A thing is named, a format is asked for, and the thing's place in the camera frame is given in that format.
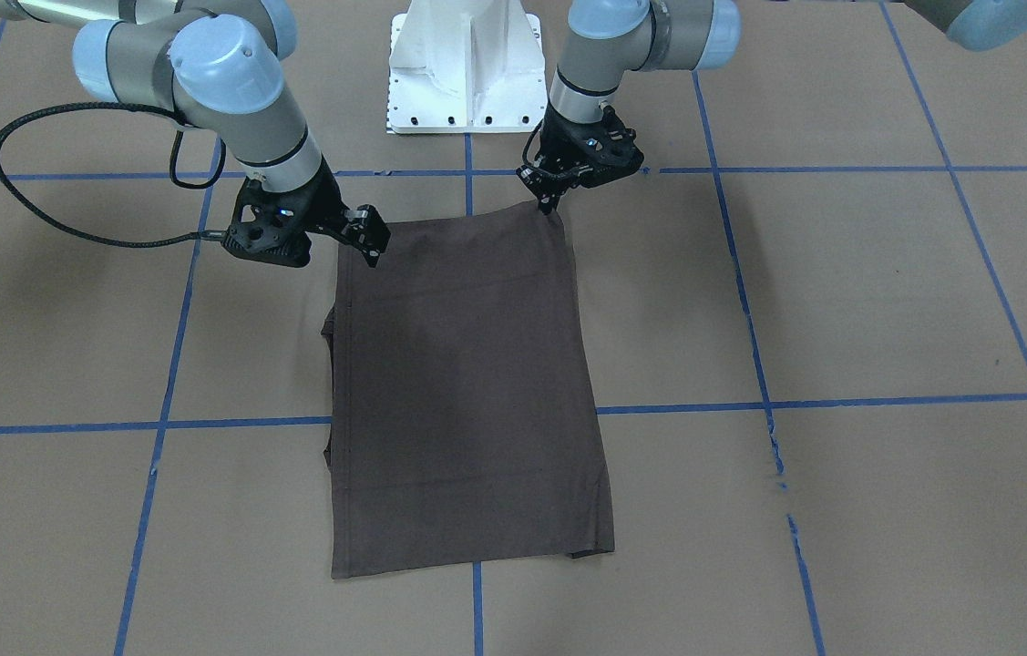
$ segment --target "light blue joint cap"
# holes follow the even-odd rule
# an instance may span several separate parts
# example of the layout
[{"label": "light blue joint cap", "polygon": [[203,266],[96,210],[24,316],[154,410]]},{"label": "light blue joint cap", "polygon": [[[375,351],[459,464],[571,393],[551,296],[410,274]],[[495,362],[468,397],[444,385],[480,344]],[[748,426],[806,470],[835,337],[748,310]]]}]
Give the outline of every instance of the light blue joint cap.
[{"label": "light blue joint cap", "polygon": [[298,24],[286,0],[263,0],[263,8],[271,16],[274,38],[279,42],[279,62],[294,53],[298,46]]},{"label": "light blue joint cap", "polygon": [[72,68],[92,98],[118,103],[109,80],[109,35],[120,21],[91,21],[76,33],[72,42]]},{"label": "light blue joint cap", "polygon": [[282,94],[274,52],[250,21],[230,13],[197,18],[168,46],[177,82],[193,100],[227,115],[252,115]]},{"label": "light blue joint cap", "polygon": [[650,11],[648,0],[574,0],[570,29],[586,38],[621,37],[643,24]]},{"label": "light blue joint cap", "polygon": [[696,70],[717,69],[731,61],[739,46],[739,9],[732,0],[716,0],[712,7],[712,29]]},{"label": "light blue joint cap", "polygon": [[1027,32],[1027,0],[975,0],[947,29],[967,50],[990,50]]}]

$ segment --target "gray arm segment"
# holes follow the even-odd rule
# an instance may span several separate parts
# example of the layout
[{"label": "gray arm segment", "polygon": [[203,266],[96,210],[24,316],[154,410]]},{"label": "gray arm segment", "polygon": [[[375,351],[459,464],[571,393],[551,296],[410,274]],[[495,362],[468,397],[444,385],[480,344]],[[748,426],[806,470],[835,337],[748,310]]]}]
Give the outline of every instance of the gray arm segment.
[{"label": "gray arm segment", "polygon": [[0,18],[53,22],[75,29],[92,21],[146,25],[193,9],[246,18],[272,50],[279,50],[274,21],[258,0],[0,0]]},{"label": "gray arm segment", "polygon": [[[316,173],[321,152],[262,33],[232,13],[196,7],[143,26],[121,22],[105,45],[110,86],[118,101],[179,111],[218,132],[264,190],[296,190]],[[248,64],[260,68],[241,68]],[[235,87],[254,79],[264,84],[245,95]]]},{"label": "gray arm segment", "polygon": [[602,105],[629,70],[694,70],[722,66],[739,38],[732,0],[614,0],[621,13],[609,17],[606,4],[575,0],[570,34],[549,102],[574,123],[602,120]]},{"label": "gray arm segment", "polygon": [[950,25],[971,3],[972,0],[906,0],[910,9],[921,13],[942,33],[950,29]]}]

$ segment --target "black cable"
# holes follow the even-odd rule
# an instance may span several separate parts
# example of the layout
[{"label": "black cable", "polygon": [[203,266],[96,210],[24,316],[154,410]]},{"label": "black cable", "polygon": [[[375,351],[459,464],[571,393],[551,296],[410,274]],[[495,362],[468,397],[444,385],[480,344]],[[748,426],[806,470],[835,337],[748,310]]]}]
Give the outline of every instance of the black cable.
[{"label": "black cable", "polygon": [[[59,115],[67,115],[71,112],[81,112],[88,110],[117,110],[125,112],[140,112],[149,113],[150,115],[167,117],[176,121],[179,125],[185,125],[184,117],[179,115],[177,112],[168,111],[168,109],[155,108],[150,105],[139,105],[134,103],[71,103],[68,105],[55,105],[54,108],[40,109],[36,112],[31,112],[29,115],[17,117],[9,124],[6,124],[4,128],[0,129],[0,183],[4,184],[6,190],[17,199],[18,202],[23,204],[26,208],[31,210],[31,214],[42,219],[44,223],[50,225],[50,227],[67,232],[73,237],[79,237],[80,239],[87,239],[88,241],[96,241],[97,244],[104,244],[106,246],[118,246],[122,248],[156,248],[159,246],[170,246],[173,244],[180,244],[182,241],[190,241],[193,239],[207,239],[207,240],[218,240],[218,235],[214,231],[201,231],[201,232],[187,232],[179,237],[170,237],[167,239],[158,239],[155,241],[125,241],[121,239],[109,239],[108,237],[100,237],[97,235],[91,235],[91,233],[83,232],[83,230],[77,230],[70,227],[70,225],[65,225],[58,220],[54,220],[42,208],[39,208],[35,203],[31,202],[27,196],[23,195],[23,192],[18,188],[14,187],[14,184],[10,182],[9,178],[6,178],[6,172],[2,166],[2,147],[14,130],[22,128],[24,125],[29,123],[34,123],[43,117],[53,117]],[[215,175],[214,180],[211,183],[216,183],[218,176],[221,176],[222,165],[219,163],[218,171]]]},{"label": "black cable", "polygon": [[177,158],[181,156],[181,140],[184,138],[185,132],[182,132],[180,129],[177,130],[177,136],[173,138],[173,150],[168,152],[168,180],[172,180],[182,190],[208,190],[210,187],[214,187],[218,180],[222,178],[222,170],[225,170],[225,142],[222,142],[222,149],[218,157],[218,167],[214,169],[214,175],[211,176],[208,182],[195,184],[184,182],[180,178],[177,178]]}]

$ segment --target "brown cloth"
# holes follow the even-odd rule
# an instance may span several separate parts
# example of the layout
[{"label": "brown cloth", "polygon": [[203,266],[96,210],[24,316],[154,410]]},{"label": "brown cloth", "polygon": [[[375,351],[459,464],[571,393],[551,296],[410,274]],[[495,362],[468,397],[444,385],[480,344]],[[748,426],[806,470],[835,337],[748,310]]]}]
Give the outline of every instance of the brown cloth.
[{"label": "brown cloth", "polygon": [[534,202],[339,249],[331,577],[613,551],[572,253]]}]

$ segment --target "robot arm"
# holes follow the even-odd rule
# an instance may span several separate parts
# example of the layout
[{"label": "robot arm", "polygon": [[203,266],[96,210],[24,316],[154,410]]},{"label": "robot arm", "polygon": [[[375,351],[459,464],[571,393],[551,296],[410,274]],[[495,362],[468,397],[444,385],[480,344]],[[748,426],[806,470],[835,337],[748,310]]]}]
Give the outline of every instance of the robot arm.
[{"label": "robot arm", "polygon": [[[967,50],[996,48],[1027,30],[1027,0],[906,4]],[[567,190],[612,183],[643,164],[635,130],[611,107],[625,71],[722,67],[740,35],[732,0],[574,0],[568,23],[538,154],[529,161],[526,144],[518,169],[545,214]]]},{"label": "robot arm", "polygon": [[286,85],[295,46],[283,0],[0,0],[0,17],[80,27],[72,62],[96,99],[160,108],[214,130],[246,181],[215,238],[233,256],[310,259],[306,232],[358,248],[375,266],[388,230],[371,205],[343,203],[318,141]]}]

